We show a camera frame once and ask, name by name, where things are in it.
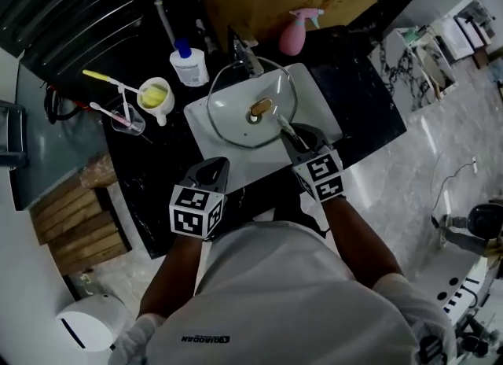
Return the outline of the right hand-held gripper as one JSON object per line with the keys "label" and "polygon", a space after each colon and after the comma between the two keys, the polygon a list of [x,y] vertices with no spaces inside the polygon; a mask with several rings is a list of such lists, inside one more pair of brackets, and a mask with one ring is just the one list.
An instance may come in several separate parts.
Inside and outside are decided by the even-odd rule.
{"label": "right hand-held gripper", "polygon": [[[283,129],[280,139],[301,187],[316,201],[324,202],[343,193],[343,165],[325,133],[309,124],[293,124],[293,132]],[[321,154],[310,160],[310,153]]]}

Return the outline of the green scouring sponge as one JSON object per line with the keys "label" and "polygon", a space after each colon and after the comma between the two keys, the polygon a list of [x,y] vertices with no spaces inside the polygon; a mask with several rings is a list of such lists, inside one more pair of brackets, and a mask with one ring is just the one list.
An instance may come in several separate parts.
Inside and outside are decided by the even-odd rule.
{"label": "green scouring sponge", "polygon": [[290,125],[288,120],[282,116],[280,113],[276,114],[277,122],[281,126],[281,130],[285,132],[287,135],[289,135],[292,139],[296,140],[298,138],[295,130],[293,127]]}

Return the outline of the glass pot lid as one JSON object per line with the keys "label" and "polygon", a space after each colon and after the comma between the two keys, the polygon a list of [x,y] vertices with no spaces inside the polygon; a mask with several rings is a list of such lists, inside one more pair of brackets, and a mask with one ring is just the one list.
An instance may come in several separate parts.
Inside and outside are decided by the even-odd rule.
{"label": "glass pot lid", "polygon": [[290,121],[298,98],[290,72],[259,58],[264,73],[252,78],[245,64],[233,62],[215,77],[207,96],[207,115],[217,136],[229,144],[257,149],[281,133],[278,118]]}

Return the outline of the person's left forearm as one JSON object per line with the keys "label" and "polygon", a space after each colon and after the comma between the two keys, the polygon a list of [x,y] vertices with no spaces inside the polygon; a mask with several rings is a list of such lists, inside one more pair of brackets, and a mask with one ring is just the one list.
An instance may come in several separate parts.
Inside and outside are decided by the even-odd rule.
{"label": "person's left forearm", "polygon": [[154,314],[167,319],[193,297],[202,245],[197,238],[176,237],[141,299],[138,317]]}

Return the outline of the black marble vanity table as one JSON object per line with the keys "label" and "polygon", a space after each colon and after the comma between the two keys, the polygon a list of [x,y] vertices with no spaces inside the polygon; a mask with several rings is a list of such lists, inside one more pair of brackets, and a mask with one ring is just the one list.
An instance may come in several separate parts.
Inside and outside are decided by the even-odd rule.
{"label": "black marble vanity table", "polygon": [[[343,164],[358,163],[406,131],[383,81],[367,58],[367,35],[325,29],[308,35],[299,62],[306,65],[339,124],[335,143]],[[108,149],[134,225],[153,259],[174,239],[168,204],[174,184],[203,160],[183,108],[207,93],[184,90],[167,126],[148,120],[141,136],[125,135],[103,122]]]}

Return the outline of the yellow sponge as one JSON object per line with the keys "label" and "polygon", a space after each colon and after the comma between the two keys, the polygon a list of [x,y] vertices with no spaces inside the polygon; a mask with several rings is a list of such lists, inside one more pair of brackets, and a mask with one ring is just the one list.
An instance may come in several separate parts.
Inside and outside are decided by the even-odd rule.
{"label": "yellow sponge", "polygon": [[159,106],[167,97],[167,90],[159,84],[148,85],[141,94],[141,103],[147,109]]}

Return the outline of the chrome faucet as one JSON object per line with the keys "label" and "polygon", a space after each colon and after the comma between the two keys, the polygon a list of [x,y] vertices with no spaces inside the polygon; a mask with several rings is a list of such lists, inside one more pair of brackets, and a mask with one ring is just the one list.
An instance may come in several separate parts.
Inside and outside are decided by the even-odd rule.
{"label": "chrome faucet", "polygon": [[250,78],[258,78],[264,73],[264,68],[259,63],[259,59],[245,41],[235,37],[233,40],[233,51],[235,58],[244,65]]}

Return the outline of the white bottle blue cap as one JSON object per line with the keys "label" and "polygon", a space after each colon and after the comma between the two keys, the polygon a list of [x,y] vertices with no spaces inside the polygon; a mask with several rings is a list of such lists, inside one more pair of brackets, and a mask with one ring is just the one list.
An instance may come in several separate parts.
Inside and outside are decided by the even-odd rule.
{"label": "white bottle blue cap", "polygon": [[202,87],[209,82],[209,75],[202,50],[192,48],[187,39],[176,39],[175,51],[169,61],[180,82],[187,87]]}

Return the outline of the pink spray bottle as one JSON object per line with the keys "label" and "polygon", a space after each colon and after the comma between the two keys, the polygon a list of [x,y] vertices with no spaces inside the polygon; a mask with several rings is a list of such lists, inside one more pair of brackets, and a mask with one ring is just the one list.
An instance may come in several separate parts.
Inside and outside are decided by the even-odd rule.
{"label": "pink spray bottle", "polygon": [[323,9],[316,8],[290,11],[290,14],[294,16],[294,21],[283,30],[278,42],[279,50],[288,56],[298,55],[306,41],[306,20],[310,20],[316,28],[319,28],[318,18],[324,13]]}

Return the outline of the white marble pattern cabinet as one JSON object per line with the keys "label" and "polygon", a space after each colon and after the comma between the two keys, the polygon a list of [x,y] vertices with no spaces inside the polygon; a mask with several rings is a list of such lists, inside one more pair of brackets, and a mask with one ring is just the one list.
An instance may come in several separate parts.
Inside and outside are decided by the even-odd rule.
{"label": "white marble pattern cabinet", "polygon": [[369,59],[402,117],[441,100],[458,85],[428,27],[391,31]]}

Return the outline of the stack of wooden planks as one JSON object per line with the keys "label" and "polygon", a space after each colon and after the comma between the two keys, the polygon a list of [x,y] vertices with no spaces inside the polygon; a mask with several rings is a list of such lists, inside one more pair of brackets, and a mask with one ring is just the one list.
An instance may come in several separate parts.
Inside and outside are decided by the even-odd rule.
{"label": "stack of wooden planks", "polygon": [[112,158],[102,153],[43,196],[30,216],[61,275],[69,276],[131,250],[107,190],[117,182]]}

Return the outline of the white pipe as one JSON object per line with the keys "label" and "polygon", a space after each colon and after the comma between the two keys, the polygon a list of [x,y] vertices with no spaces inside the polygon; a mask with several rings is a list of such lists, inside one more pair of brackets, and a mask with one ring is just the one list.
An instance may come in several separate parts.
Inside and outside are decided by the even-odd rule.
{"label": "white pipe", "polygon": [[163,7],[163,0],[154,0],[154,6],[156,7],[156,11],[159,15],[159,18],[161,20],[161,23],[164,27],[164,30],[167,33],[167,37],[170,41],[171,47],[175,49],[175,37],[174,37],[174,32],[172,30],[172,27],[170,25],[170,22],[167,18],[166,11]]}

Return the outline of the black step stool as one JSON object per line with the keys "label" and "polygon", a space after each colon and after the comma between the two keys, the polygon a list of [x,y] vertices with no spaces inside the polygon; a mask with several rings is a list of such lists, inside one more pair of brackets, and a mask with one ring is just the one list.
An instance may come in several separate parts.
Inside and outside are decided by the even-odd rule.
{"label": "black step stool", "polygon": [[0,100],[0,167],[14,170],[27,162],[26,110]]}

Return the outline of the white kiosk counter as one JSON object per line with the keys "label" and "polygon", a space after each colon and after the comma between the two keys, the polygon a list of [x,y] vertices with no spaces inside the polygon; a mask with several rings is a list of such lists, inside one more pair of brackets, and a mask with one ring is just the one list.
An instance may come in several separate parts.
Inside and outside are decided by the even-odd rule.
{"label": "white kiosk counter", "polygon": [[433,292],[435,302],[455,326],[467,314],[474,315],[485,303],[490,286],[496,279],[503,256],[480,257],[466,275],[452,276]]}

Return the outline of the yellow handled brush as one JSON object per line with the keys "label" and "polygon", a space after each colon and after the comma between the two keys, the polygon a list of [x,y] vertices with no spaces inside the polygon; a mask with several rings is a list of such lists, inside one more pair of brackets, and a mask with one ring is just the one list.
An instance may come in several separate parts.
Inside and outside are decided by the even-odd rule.
{"label": "yellow handled brush", "polygon": [[91,70],[86,70],[86,69],[83,70],[83,74],[85,76],[89,76],[91,78],[99,79],[101,81],[105,81],[106,83],[111,83],[112,85],[117,86],[120,93],[122,92],[122,90],[130,90],[130,91],[132,91],[134,93],[140,93],[141,94],[141,91],[139,89],[136,89],[136,88],[133,88],[133,87],[129,87],[129,86],[125,85],[124,83],[121,83],[120,81],[118,81],[116,79],[113,79],[110,76],[103,75],[101,73],[94,72],[94,71],[91,71]]}

